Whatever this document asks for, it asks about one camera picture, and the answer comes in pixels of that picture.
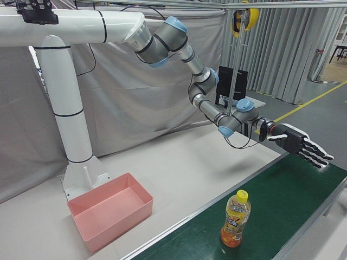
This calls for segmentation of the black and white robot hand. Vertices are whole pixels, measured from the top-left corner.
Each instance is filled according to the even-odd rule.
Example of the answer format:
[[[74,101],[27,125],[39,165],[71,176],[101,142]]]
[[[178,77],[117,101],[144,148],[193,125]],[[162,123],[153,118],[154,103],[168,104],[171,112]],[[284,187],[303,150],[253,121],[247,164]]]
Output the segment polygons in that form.
[[[268,130],[267,140],[274,141],[285,151],[298,155],[316,168],[326,167],[334,159],[306,132],[287,123],[273,124]]]

